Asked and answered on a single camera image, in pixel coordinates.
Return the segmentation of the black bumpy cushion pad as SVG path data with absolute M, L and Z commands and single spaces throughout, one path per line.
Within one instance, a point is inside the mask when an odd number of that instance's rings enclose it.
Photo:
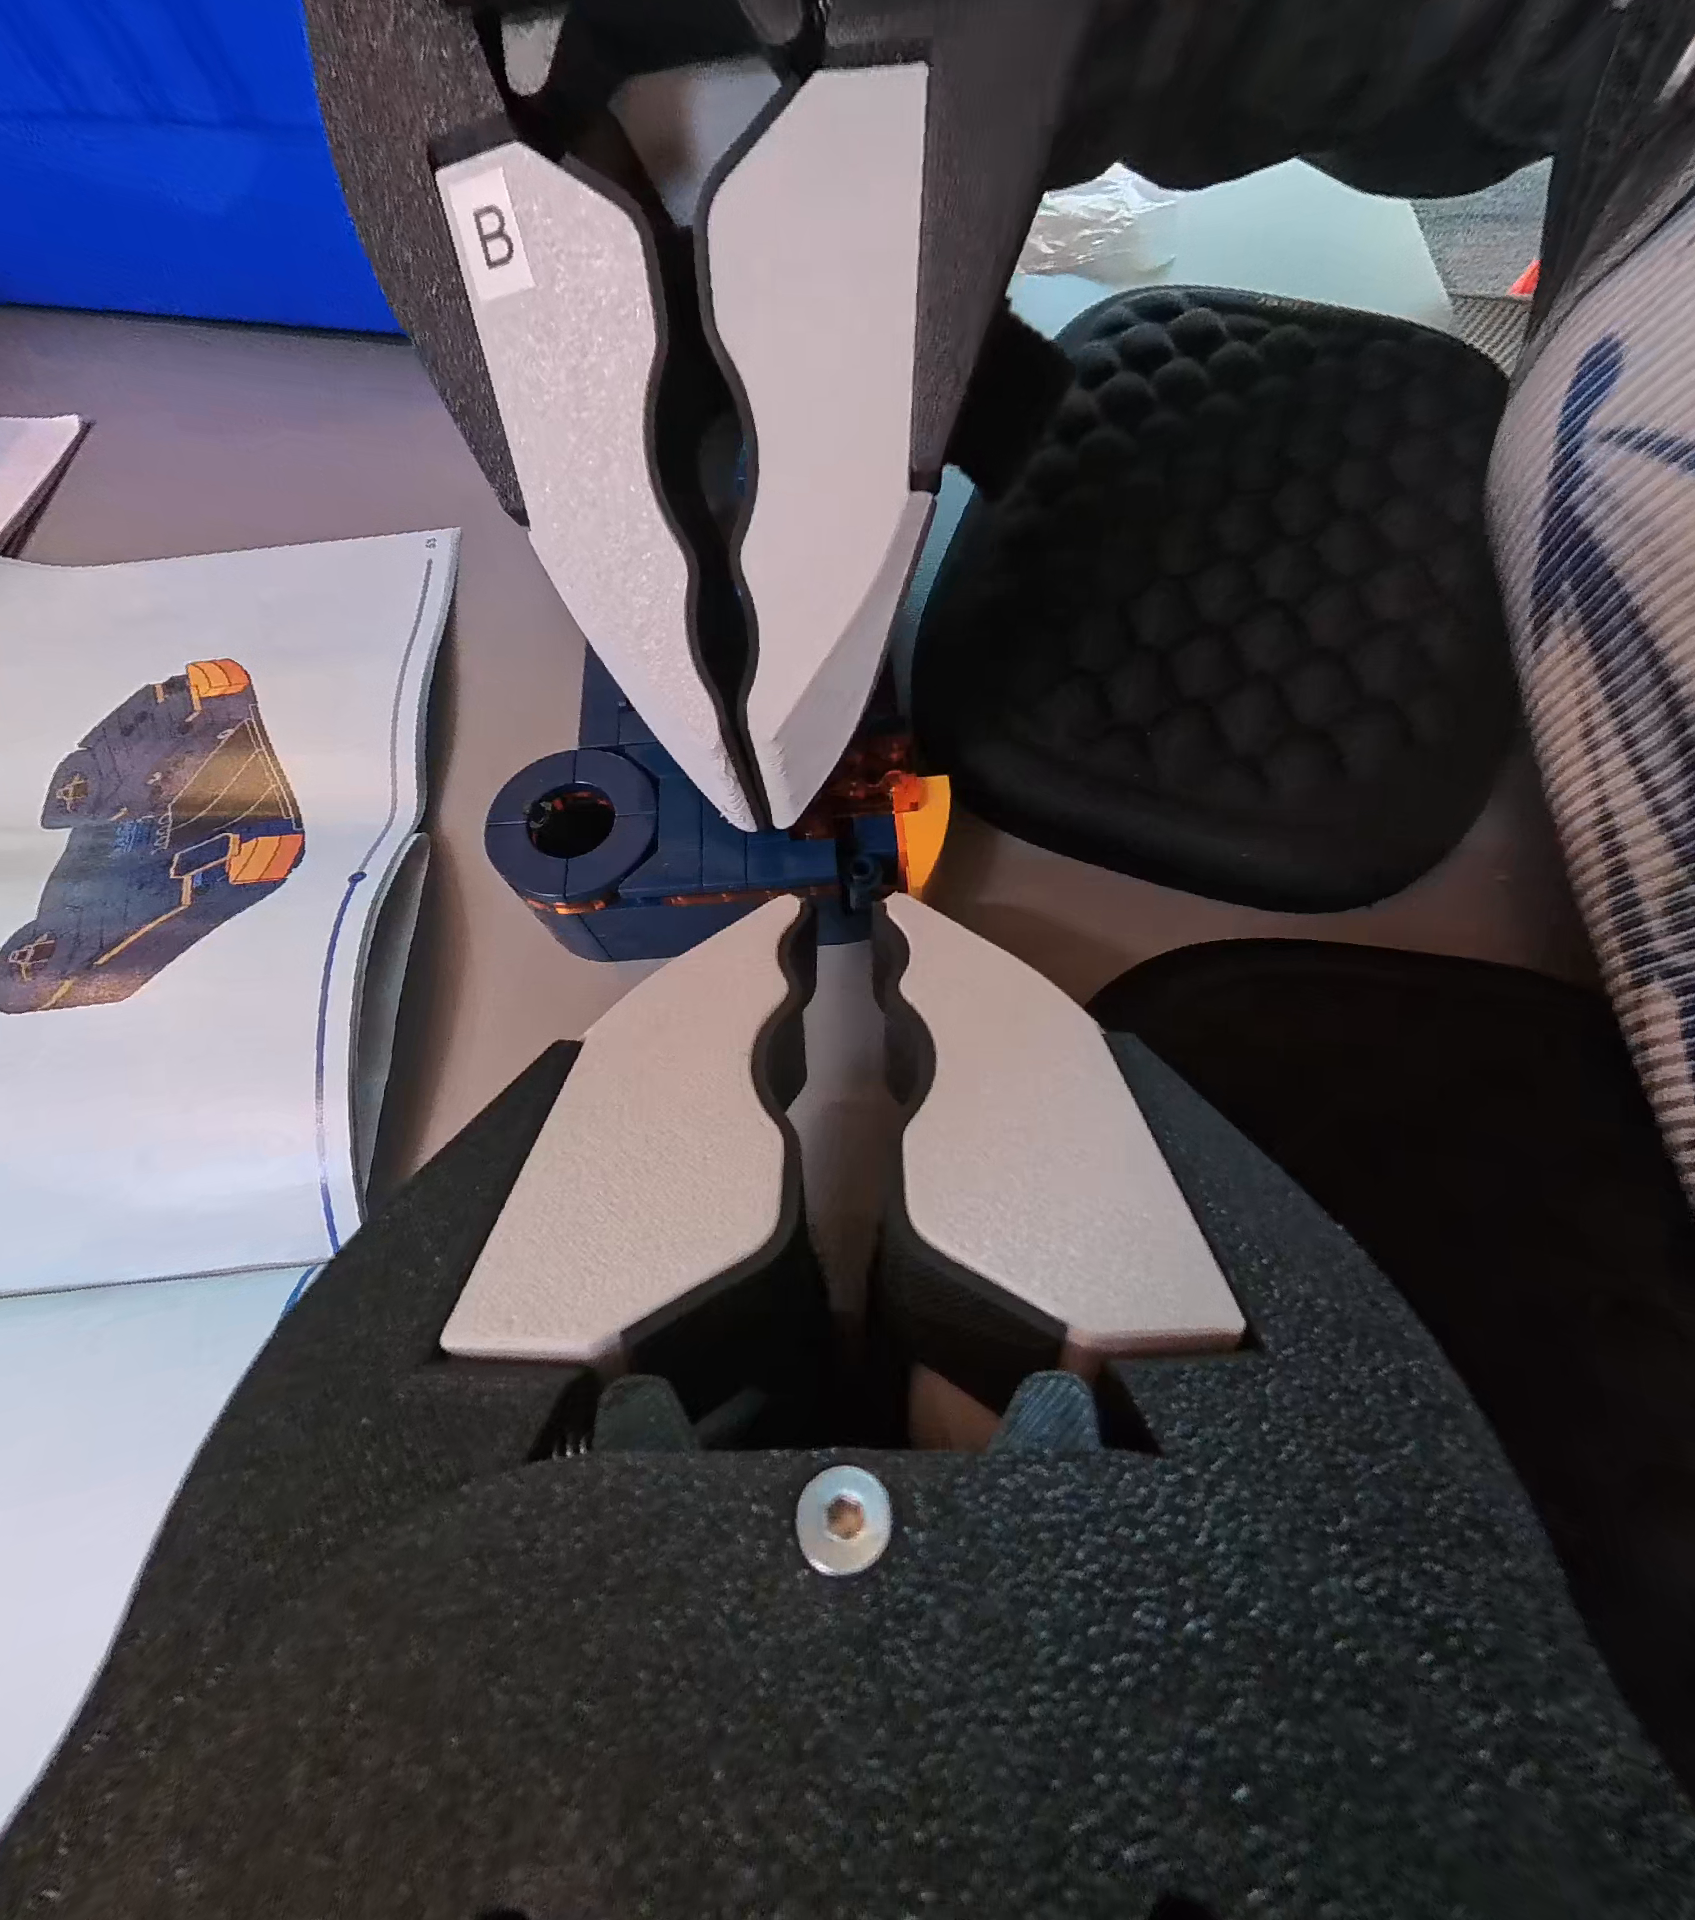
M 1151 286 L 937 564 L 912 735 L 1036 848 L 1285 912 L 1387 900 L 1520 727 L 1484 530 L 1506 369 L 1431 325 Z

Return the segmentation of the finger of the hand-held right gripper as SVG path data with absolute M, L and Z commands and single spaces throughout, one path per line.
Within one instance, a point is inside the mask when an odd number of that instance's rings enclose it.
M 742 731 L 771 823 L 827 785 L 882 672 L 930 522 L 912 362 L 930 66 L 822 68 L 756 121 L 701 216 L 745 416 Z
M 618 181 L 497 136 L 437 168 L 528 539 L 666 753 L 760 829 L 693 653 L 693 564 L 659 478 L 666 347 L 649 225 Z

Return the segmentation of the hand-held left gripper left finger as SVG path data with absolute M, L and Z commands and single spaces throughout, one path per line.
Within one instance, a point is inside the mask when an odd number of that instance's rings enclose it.
M 693 1418 L 830 1381 L 790 1104 L 811 904 L 771 897 L 582 1036 L 442 1331 L 449 1357 L 655 1375 Z

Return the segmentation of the blue orange brick model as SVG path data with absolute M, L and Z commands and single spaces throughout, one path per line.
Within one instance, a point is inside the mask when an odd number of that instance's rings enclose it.
M 574 748 L 500 786 L 483 848 L 567 952 L 644 963 L 679 956 L 773 893 L 811 900 L 819 944 L 862 940 L 874 900 L 926 890 L 949 823 L 952 785 L 919 767 L 892 667 L 799 823 L 742 830 L 586 650 Z

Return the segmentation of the crumpled clear plastic wrap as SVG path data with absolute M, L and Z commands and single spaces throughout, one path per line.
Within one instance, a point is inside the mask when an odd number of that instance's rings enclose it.
M 1098 177 L 1050 190 L 1035 207 L 1014 271 L 1151 286 L 1169 276 L 1185 190 L 1165 190 L 1117 162 Z

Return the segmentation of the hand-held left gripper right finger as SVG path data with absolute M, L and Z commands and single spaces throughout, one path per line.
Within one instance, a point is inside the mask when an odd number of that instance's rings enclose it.
M 1244 1311 L 1076 999 L 908 893 L 874 918 L 874 996 L 903 1132 L 869 1307 L 903 1372 L 1006 1410 L 1032 1375 L 1242 1346 Z

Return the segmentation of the instruction booklet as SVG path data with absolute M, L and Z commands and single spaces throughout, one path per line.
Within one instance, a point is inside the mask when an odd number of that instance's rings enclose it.
M 0 559 L 0 1827 L 363 1222 L 459 531 Z

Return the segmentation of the blue plastic bin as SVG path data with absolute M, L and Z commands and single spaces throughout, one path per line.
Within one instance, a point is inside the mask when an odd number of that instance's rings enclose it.
M 0 2 L 0 305 L 398 334 L 301 2 Z

